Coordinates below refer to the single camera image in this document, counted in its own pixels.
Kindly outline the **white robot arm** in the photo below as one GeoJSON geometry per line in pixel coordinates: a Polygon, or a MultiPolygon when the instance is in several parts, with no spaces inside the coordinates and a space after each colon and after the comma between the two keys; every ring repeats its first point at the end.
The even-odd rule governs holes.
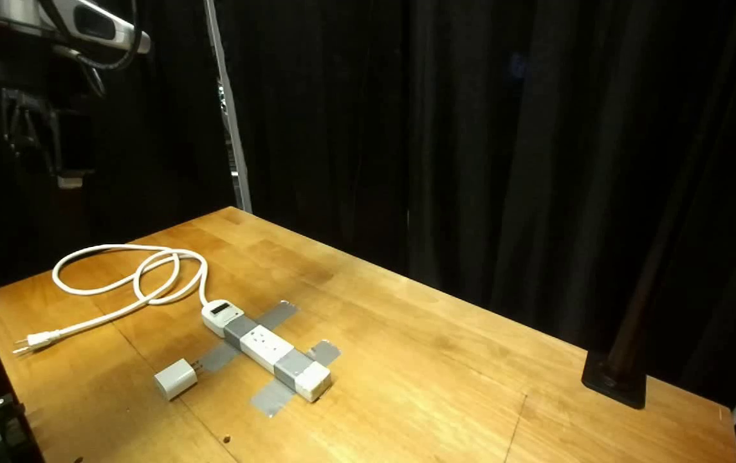
{"type": "Polygon", "coordinates": [[[153,51],[145,0],[129,0],[129,19],[99,0],[0,0],[0,38],[47,45],[60,58],[99,69],[120,69],[153,51]]]}

